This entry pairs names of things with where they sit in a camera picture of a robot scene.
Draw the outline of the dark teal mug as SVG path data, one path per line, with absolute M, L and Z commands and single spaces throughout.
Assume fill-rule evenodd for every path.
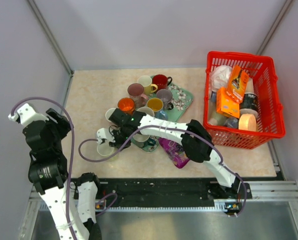
M 156 145 L 156 141 L 150 135 L 136 134 L 132 139 L 139 148 L 154 147 Z

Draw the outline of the pink cream mug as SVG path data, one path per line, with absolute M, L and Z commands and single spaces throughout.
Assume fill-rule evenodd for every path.
M 110 120 L 110 117 L 112 116 L 112 114 L 114 113 L 114 111 L 116 110 L 116 108 L 115 107 L 113 107 L 113 108 L 110 108 L 110 109 L 108 109 L 107 111 L 106 111 L 106 113 L 105 113 L 105 118 L 106 118 L 106 120 L 108 121 L 108 122 L 112 122 L 111 120 Z

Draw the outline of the orange mug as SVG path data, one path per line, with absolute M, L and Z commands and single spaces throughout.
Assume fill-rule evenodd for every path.
M 135 111 L 135 102 L 133 99 L 129 97 L 124 97 L 120 99 L 117 106 L 120 110 L 129 115 L 132 115 Z

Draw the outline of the light green mug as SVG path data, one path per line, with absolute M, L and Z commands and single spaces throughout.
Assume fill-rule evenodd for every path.
M 98 146 L 97 146 L 97 152 L 101 156 L 101 160 L 111 156 L 114 153 L 116 153 L 117 150 L 118 150 L 117 148 L 109 146 L 108 142 L 98 144 Z M 116 160 L 118 160 L 118 156 L 119 156 L 119 154 L 117 153 L 115 156 L 113 156 L 110 159 L 106 160 L 106 162 L 116 161 Z

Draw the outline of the cream green mug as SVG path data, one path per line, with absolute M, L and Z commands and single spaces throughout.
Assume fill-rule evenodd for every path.
M 152 117 L 155 116 L 154 111 L 153 111 L 151 108 L 146 107 L 146 106 L 143 106 L 143 107 L 138 108 L 137 111 L 138 111 L 138 112 L 146 113 L 147 115 L 150 115 L 150 116 L 152 116 Z

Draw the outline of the pink floral mug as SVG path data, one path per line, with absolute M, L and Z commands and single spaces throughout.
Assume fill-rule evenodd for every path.
M 141 108 L 146 105 L 149 97 L 145 94 L 144 87 L 139 83 L 131 84 L 127 92 L 129 97 L 135 102 L 135 107 Z

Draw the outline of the blue teal mug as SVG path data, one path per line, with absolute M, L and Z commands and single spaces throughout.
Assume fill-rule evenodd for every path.
M 159 98 L 157 97 L 150 98 L 147 101 L 146 106 L 154 112 L 155 118 L 166 120 L 166 121 L 168 120 L 167 113 L 163 110 L 163 107 L 164 107 L 163 102 Z

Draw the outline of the yellow mug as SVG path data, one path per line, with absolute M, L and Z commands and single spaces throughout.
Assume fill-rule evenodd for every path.
M 158 90 L 158 86 L 152 82 L 152 78 L 148 75 L 141 76 L 137 82 L 144 87 L 144 93 L 147 96 L 155 93 Z

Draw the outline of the mauve grey mug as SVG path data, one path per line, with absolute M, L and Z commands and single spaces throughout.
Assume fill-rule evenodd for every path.
M 173 95 L 168 89 L 160 89 L 156 93 L 156 97 L 163 102 L 163 110 L 172 110 L 174 105 L 172 103 Z

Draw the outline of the red mug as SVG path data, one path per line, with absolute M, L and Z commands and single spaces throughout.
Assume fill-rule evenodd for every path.
M 171 76 L 165 76 L 163 74 L 158 74 L 153 76 L 152 83 L 155 84 L 158 88 L 157 90 L 166 89 L 172 82 L 173 78 Z

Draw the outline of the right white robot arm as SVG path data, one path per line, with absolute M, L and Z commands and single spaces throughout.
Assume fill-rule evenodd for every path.
M 240 187 L 247 193 L 247 186 L 242 178 L 226 166 L 222 154 L 212 143 L 212 137 L 197 120 L 193 119 L 189 123 L 171 122 L 139 111 L 129 115 L 118 108 L 109 120 L 119 127 L 111 143 L 120 150 L 136 134 L 168 139 L 181 145 L 190 160 L 205 164 L 216 177 L 226 197 L 235 197 L 240 192 Z

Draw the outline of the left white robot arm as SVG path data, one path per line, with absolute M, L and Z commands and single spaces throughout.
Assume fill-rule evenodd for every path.
M 102 186 L 94 173 L 84 173 L 76 180 L 78 203 L 70 201 L 67 159 L 61 141 L 71 128 L 66 117 L 49 108 L 46 114 L 24 108 L 29 123 L 22 131 L 30 147 L 28 179 L 43 199 L 62 240 L 100 240 L 100 226 L 95 216 L 95 200 Z

